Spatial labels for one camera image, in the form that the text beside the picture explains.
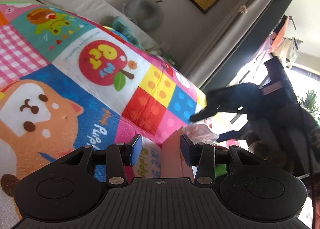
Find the grey neck pillow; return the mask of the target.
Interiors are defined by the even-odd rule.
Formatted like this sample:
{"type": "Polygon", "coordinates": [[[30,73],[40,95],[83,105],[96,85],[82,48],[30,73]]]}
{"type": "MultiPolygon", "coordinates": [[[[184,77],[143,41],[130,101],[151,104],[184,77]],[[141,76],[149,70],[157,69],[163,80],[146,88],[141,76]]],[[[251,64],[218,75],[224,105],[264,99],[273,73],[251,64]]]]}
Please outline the grey neck pillow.
{"type": "Polygon", "coordinates": [[[154,31],[163,22],[162,0],[128,0],[122,13],[145,32],[154,31]]]}

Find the pink cardboard box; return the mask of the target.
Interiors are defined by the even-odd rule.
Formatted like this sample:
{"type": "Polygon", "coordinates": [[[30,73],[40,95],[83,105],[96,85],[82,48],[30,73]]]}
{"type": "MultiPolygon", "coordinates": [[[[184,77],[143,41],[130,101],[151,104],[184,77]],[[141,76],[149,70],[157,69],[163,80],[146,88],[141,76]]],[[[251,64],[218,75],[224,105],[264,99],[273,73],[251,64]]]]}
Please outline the pink cardboard box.
{"type": "Polygon", "coordinates": [[[194,180],[192,167],[183,158],[180,149],[182,128],[174,131],[163,143],[161,152],[161,178],[189,178],[194,180]]]}

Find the crochet doll green sweater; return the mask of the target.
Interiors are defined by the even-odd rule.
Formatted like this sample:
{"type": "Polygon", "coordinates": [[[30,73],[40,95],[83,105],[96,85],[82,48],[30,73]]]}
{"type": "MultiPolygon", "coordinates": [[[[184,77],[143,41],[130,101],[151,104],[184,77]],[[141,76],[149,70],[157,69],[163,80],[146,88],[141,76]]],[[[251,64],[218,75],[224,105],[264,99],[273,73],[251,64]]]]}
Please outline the crochet doll green sweater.
{"type": "Polygon", "coordinates": [[[227,167],[225,164],[217,164],[215,166],[215,177],[227,175],[227,167]]]}

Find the colourful cartoon play mat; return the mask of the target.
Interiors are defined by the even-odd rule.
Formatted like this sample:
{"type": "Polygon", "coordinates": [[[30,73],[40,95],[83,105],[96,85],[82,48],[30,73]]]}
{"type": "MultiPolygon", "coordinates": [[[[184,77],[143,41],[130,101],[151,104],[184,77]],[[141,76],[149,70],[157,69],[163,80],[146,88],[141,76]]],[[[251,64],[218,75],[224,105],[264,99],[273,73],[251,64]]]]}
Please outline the colourful cartoon play mat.
{"type": "Polygon", "coordinates": [[[82,146],[104,150],[140,134],[128,179],[161,174],[162,143],[206,106],[163,59],[120,33],[58,8],[1,3],[1,228],[21,216],[14,189],[82,146]]]}

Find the teal folded cloth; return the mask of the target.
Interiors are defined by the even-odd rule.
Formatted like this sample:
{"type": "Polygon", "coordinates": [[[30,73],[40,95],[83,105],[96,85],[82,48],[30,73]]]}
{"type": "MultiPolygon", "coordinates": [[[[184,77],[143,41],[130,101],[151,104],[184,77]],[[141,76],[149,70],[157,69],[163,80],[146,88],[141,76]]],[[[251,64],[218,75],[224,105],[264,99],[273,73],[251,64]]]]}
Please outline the teal folded cloth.
{"type": "Polygon", "coordinates": [[[117,16],[115,17],[110,25],[107,26],[109,29],[113,29],[115,33],[117,33],[120,37],[123,37],[127,42],[131,43],[135,47],[145,50],[141,45],[140,41],[134,35],[132,29],[125,23],[125,21],[117,16]]]}

